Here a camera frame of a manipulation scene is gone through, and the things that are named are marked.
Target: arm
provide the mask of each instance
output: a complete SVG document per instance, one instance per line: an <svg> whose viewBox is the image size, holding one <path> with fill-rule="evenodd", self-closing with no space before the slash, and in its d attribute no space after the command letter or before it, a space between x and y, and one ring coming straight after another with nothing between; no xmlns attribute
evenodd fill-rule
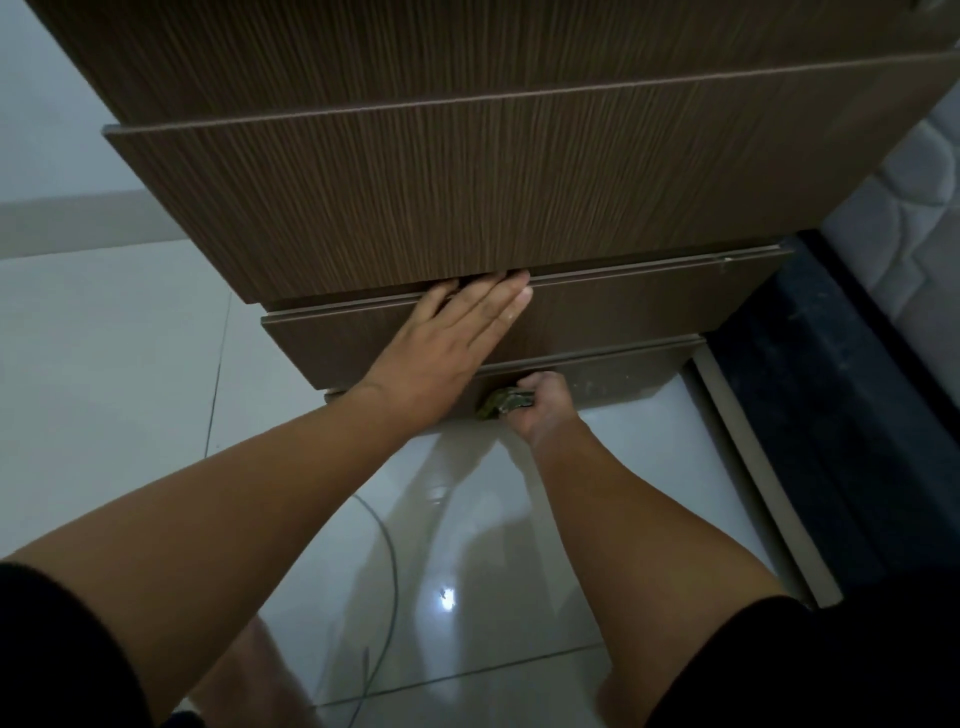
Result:
<svg viewBox="0 0 960 728"><path fill-rule="evenodd" d="M508 422L533 451L618 688L642 724L725 621L783 589L747 549L614 458L562 376L519 384L536 389L536 402Z"/></svg>
<svg viewBox="0 0 960 728"><path fill-rule="evenodd" d="M339 400L24 546L97 615L161 720L247 624L321 526L437 422L529 303L526 273L434 287Z"/></svg>

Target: wooden drawer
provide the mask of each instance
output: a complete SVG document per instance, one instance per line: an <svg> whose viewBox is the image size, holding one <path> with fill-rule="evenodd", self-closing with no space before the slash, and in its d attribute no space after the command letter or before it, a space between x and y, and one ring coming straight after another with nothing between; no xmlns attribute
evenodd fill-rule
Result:
<svg viewBox="0 0 960 728"><path fill-rule="evenodd" d="M30 0L124 123L946 50L911 0Z"/></svg>
<svg viewBox="0 0 960 728"><path fill-rule="evenodd" d="M536 277L534 298L488 364L622 348L717 328L789 255L769 246ZM263 326L317 389L345 389L390 343L419 295L305 308Z"/></svg>
<svg viewBox="0 0 960 728"><path fill-rule="evenodd" d="M816 227L958 74L943 54L108 139L271 303Z"/></svg>
<svg viewBox="0 0 960 728"><path fill-rule="evenodd" d="M473 417L490 392L512 387L533 372L559 372L578 407L632 400L656 392L704 344L699 336L626 351L579 357L530 359L484 367L473 378L447 418Z"/></svg>

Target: white wall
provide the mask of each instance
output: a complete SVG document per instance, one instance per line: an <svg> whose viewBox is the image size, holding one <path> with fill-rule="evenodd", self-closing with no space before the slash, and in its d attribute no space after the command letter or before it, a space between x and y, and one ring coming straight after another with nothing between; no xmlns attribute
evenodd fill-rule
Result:
<svg viewBox="0 0 960 728"><path fill-rule="evenodd" d="M114 119L23 0L0 0L0 204L142 189Z"/></svg>

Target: hand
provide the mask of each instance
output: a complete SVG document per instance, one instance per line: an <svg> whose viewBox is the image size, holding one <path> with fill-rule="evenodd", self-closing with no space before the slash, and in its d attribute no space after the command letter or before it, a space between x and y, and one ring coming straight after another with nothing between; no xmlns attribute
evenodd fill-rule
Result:
<svg viewBox="0 0 960 728"><path fill-rule="evenodd" d="M381 397L409 437L437 422L533 297L529 273L505 275L475 280L446 306L457 281L431 288L354 390Z"/></svg>
<svg viewBox="0 0 960 728"><path fill-rule="evenodd" d="M516 385L534 390L534 406L515 409L505 417L510 427L531 448L542 442L558 425L580 419L573 408L573 399L570 398L564 375L536 372L525 376Z"/></svg>

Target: forearm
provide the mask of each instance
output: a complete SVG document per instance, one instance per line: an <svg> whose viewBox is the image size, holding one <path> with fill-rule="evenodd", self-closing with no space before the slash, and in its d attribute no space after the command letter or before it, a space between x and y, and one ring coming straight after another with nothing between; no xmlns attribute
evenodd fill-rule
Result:
<svg viewBox="0 0 960 728"><path fill-rule="evenodd" d="M10 560L59 581L100 618L161 718L409 434L360 389L108 503Z"/></svg>
<svg viewBox="0 0 960 728"><path fill-rule="evenodd" d="M745 548L631 473L579 419L534 447L566 553L636 714L710 635L780 594Z"/></svg>

